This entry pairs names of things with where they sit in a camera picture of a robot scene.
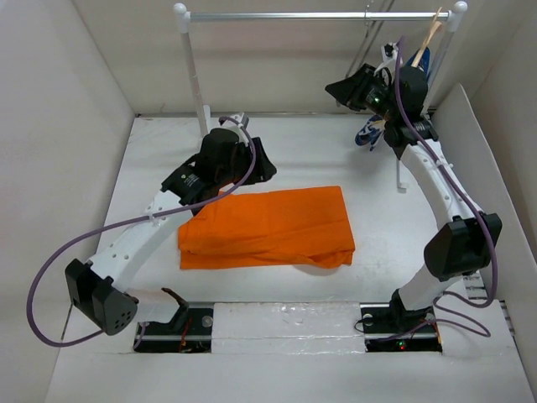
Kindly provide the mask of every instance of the orange cloth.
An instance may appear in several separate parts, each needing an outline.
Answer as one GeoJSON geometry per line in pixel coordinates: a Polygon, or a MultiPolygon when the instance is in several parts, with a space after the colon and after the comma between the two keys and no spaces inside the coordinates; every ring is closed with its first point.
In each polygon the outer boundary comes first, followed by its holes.
{"type": "Polygon", "coordinates": [[[339,186],[230,195],[179,228],[181,269],[352,263],[354,239],[339,186]]]}

